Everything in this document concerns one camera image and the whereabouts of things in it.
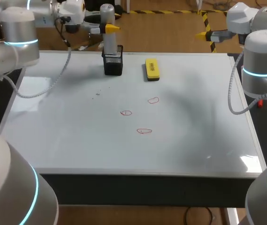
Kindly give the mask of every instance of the yellow black hazard tape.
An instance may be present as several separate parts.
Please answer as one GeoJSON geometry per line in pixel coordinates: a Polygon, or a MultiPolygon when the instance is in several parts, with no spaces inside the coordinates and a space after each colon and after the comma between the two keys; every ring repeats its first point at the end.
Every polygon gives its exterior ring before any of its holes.
{"type": "MultiPolygon", "coordinates": [[[[225,13],[224,11],[220,11],[220,10],[206,10],[206,11],[201,11],[201,12],[225,13]]],[[[130,14],[182,14],[182,13],[199,13],[199,11],[197,11],[197,10],[176,10],[176,11],[169,11],[169,10],[131,10],[129,13],[130,14]]]]}
{"type": "MultiPolygon", "coordinates": [[[[206,31],[211,32],[212,29],[210,28],[210,25],[208,23],[207,12],[201,11],[201,15],[202,15],[202,19],[203,19],[206,31]]],[[[217,53],[216,45],[214,44],[214,42],[210,41],[209,44],[210,44],[210,50],[212,51],[212,53],[217,53]]]]}

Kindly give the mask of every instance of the blue led ring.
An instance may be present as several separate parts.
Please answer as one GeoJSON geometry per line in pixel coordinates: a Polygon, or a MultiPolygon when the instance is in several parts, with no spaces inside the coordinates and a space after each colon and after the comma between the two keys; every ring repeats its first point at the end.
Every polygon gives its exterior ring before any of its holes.
{"type": "Polygon", "coordinates": [[[38,39],[33,40],[33,41],[25,41],[25,42],[6,42],[4,41],[5,44],[7,45],[29,45],[29,44],[33,44],[33,43],[37,43],[38,39]]]}
{"type": "Polygon", "coordinates": [[[36,185],[35,185],[35,194],[34,194],[34,198],[33,198],[33,201],[32,201],[32,204],[26,214],[26,216],[24,217],[24,219],[21,221],[21,223],[19,225],[24,225],[25,222],[28,220],[30,214],[32,213],[33,211],[33,208],[35,206],[35,203],[36,203],[36,200],[38,198],[38,175],[36,174],[34,168],[31,166],[33,172],[34,172],[34,176],[35,176],[35,182],[36,182],[36,185]]]}
{"type": "Polygon", "coordinates": [[[255,73],[251,73],[251,72],[245,70],[245,68],[243,68],[243,71],[245,71],[247,74],[252,75],[252,76],[267,77],[267,74],[255,74],[255,73]]]}

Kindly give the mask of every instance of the red circle mark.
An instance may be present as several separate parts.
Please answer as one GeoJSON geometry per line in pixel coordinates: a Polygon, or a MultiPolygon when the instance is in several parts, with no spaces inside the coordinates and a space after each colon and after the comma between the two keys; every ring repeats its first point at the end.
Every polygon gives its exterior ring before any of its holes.
{"type": "Polygon", "coordinates": [[[121,114],[122,114],[123,116],[130,116],[130,115],[132,114],[132,112],[129,111],[129,110],[125,110],[125,111],[122,111],[121,114]]]}
{"type": "Polygon", "coordinates": [[[137,129],[137,132],[139,132],[140,134],[149,134],[152,132],[152,130],[150,129],[145,129],[145,128],[141,128],[141,129],[137,129]]]}
{"type": "Polygon", "coordinates": [[[159,101],[160,99],[158,97],[154,97],[148,100],[150,104],[155,104],[155,103],[158,103],[159,101]]]}

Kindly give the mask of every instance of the yellow eraser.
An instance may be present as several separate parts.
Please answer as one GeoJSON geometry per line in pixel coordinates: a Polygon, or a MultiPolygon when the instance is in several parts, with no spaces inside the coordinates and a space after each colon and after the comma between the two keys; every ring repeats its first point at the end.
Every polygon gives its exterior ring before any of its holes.
{"type": "Polygon", "coordinates": [[[149,81],[158,81],[160,79],[160,71],[156,59],[146,59],[147,79],[149,81]]]}

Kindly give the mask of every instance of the whiteboard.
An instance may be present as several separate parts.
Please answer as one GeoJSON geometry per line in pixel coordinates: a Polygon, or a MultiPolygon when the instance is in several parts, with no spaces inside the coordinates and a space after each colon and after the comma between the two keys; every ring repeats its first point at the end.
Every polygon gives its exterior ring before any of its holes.
{"type": "MultiPolygon", "coordinates": [[[[41,53],[20,91],[51,85],[66,58],[41,53]]],[[[99,52],[72,53],[53,91],[15,97],[1,134],[40,173],[255,177],[265,167],[250,115],[228,109],[231,57],[125,53],[123,61],[122,76],[106,76],[99,52]],[[159,81],[146,80],[147,58],[157,59],[159,81]]],[[[243,104],[236,79],[232,105],[243,104]]]]}

